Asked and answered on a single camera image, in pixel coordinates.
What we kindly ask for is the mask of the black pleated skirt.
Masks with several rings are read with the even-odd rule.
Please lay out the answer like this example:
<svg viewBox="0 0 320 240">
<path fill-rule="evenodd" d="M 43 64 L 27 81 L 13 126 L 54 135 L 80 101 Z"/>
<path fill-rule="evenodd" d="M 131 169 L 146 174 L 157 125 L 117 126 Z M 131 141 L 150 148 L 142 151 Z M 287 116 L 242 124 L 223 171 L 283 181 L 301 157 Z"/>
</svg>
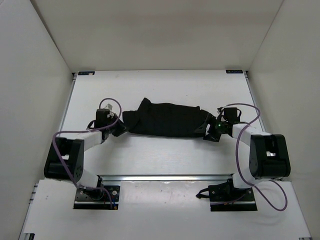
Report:
<svg viewBox="0 0 320 240">
<path fill-rule="evenodd" d="M 128 131 L 138 135 L 169 138 L 203 138 L 194 131 L 205 120 L 208 111 L 199 106 L 152 103 L 146 97 L 137 110 L 124 111 L 122 119 Z"/>
</svg>

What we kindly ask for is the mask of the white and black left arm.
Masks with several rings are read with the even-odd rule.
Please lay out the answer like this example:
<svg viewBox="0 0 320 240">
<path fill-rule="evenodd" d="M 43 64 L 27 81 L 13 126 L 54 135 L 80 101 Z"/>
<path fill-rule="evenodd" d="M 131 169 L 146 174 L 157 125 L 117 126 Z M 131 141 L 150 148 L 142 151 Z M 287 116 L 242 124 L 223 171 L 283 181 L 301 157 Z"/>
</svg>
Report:
<svg viewBox="0 0 320 240">
<path fill-rule="evenodd" d="M 113 135 L 127 131 L 119 116 L 106 108 L 96 110 L 95 119 L 86 130 L 60 131 L 53 136 L 44 165 L 44 176 L 49 179 L 72 182 L 75 187 L 94 201 L 107 196 L 102 178 L 85 169 L 85 151 L 103 144 Z"/>
</svg>

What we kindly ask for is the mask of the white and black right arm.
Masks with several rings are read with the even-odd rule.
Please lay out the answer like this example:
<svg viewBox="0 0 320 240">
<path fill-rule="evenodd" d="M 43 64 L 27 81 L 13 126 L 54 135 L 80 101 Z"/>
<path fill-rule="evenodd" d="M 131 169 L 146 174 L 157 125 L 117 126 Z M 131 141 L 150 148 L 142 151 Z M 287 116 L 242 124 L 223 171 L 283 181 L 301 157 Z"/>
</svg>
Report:
<svg viewBox="0 0 320 240">
<path fill-rule="evenodd" d="M 234 104 L 218 108 L 218 116 L 210 124 L 207 138 L 218 142 L 222 135 L 236 140 L 236 173 L 226 182 L 210 185 L 200 190 L 198 199 L 210 199 L 218 205 L 231 204 L 246 197 L 253 187 L 263 181 L 286 178 L 291 173 L 286 138 L 253 127 L 241 121 L 242 111 Z M 239 148 L 243 143 L 249 147 L 247 167 L 240 166 Z"/>
</svg>

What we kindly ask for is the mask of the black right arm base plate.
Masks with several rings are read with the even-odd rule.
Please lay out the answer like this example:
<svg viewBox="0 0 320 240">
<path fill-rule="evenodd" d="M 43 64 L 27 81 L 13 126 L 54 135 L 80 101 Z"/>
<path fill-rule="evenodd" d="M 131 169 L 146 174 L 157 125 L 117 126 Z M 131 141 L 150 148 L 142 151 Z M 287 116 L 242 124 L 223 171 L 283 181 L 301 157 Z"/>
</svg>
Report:
<svg viewBox="0 0 320 240">
<path fill-rule="evenodd" d="M 258 210 L 252 188 L 234 188 L 225 182 L 209 185 L 211 212 L 255 212 Z"/>
</svg>

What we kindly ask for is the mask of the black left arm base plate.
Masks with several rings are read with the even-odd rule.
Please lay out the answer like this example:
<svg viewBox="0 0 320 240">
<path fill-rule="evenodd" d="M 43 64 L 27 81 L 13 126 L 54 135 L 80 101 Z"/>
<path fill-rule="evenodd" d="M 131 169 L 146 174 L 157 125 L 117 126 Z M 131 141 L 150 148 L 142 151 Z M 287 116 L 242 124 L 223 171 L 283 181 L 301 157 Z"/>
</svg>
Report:
<svg viewBox="0 0 320 240">
<path fill-rule="evenodd" d="M 112 210 L 119 209 L 121 193 L 120 182 L 103 182 L 104 190 L 77 189 L 74 197 L 73 208 L 75 210 Z"/>
</svg>

